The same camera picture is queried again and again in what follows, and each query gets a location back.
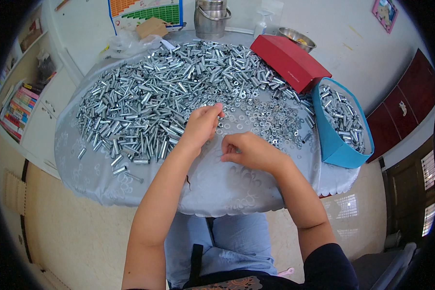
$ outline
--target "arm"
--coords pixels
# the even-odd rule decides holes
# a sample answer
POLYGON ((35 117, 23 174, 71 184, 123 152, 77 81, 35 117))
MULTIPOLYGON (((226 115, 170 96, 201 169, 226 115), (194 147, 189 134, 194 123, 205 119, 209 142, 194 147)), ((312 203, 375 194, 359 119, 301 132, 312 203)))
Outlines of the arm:
POLYGON ((275 177, 298 228, 303 261, 320 246, 337 243, 324 206, 290 157, 250 132, 226 135, 222 152, 222 161, 263 170, 275 177))
POLYGON ((164 240, 173 222, 180 191, 201 146, 214 136, 222 105, 201 107, 189 118, 185 132, 145 193, 133 218, 122 289, 165 289, 164 240))

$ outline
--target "pink picture frame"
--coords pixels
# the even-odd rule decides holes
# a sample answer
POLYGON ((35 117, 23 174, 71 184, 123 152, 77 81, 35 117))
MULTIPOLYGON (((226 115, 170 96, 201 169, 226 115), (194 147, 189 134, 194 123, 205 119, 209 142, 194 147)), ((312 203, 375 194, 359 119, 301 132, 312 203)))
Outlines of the pink picture frame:
POLYGON ((398 9, 392 3, 392 0, 376 0, 372 8, 372 14, 390 34, 398 16, 398 9))

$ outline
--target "plastic bag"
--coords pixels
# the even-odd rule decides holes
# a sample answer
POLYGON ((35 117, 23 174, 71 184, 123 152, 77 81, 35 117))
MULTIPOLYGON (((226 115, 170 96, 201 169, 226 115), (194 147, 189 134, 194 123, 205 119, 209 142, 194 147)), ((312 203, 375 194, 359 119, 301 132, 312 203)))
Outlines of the plastic bag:
POLYGON ((157 49, 161 40, 159 35, 148 35, 140 39, 135 31, 121 30, 108 40, 109 48, 101 53, 101 58, 129 58, 148 49, 157 49))

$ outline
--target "white lace tablecloth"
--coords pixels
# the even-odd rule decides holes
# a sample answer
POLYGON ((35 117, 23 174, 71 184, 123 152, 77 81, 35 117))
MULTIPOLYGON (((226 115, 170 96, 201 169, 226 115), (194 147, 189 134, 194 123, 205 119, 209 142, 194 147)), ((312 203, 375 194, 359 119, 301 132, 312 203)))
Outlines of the white lace tablecloth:
MULTIPOLYGON (((178 42, 188 42, 195 38, 194 32, 169 33, 167 39, 178 42)), ((250 35, 226 32, 222 43, 243 44, 250 46, 253 38, 250 35)), ((128 171, 144 179, 143 183, 120 174, 112 177, 112 167, 109 152, 102 146, 97 152, 92 145, 81 138, 77 130, 76 114, 84 93, 106 69, 141 59, 138 55, 128 60, 104 60, 96 64, 85 76, 72 100, 60 114, 55 133, 55 160, 58 173, 64 185, 70 188, 76 196, 83 196, 98 201, 104 206, 138 206, 149 184, 162 164, 152 162, 148 166, 134 165, 124 158, 117 167, 127 166, 128 171), (82 148, 87 148, 81 160, 77 159, 82 148)), ((262 100, 268 96, 262 92, 262 100)), ((288 103, 298 108, 298 116, 304 118, 306 111, 300 106, 288 103)), ((234 215, 252 212, 267 212, 284 207, 282 196, 275 179, 266 172, 252 170, 231 162, 221 162, 221 141, 225 134, 249 131, 250 126, 238 130, 235 123, 229 123, 231 128, 224 134, 215 135, 202 148, 200 156, 193 162, 189 172, 189 182, 184 183, 180 195, 178 210, 185 214, 197 216, 219 217, 225 214, 234 215)), ((292 144, 284 144, 297 167, 311 183, 319 196, 342 193, 349 190, 359 173, 359 168, 348 169, 320 161, 320 144, 317 131, 310 130, 306 123, 299 130, 301 136, 312 132, 312 137, 297 149, 292 144)))

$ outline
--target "black strap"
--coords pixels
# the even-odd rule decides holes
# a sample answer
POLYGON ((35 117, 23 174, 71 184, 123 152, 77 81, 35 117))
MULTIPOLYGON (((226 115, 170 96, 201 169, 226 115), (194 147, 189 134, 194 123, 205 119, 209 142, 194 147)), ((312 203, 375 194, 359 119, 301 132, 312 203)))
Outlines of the black strap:
POLYGON ((194 283, 200 277, 201 256, 203 255, 203 245, 193 244, 190 258, 190 277, 189 282, 194 283))

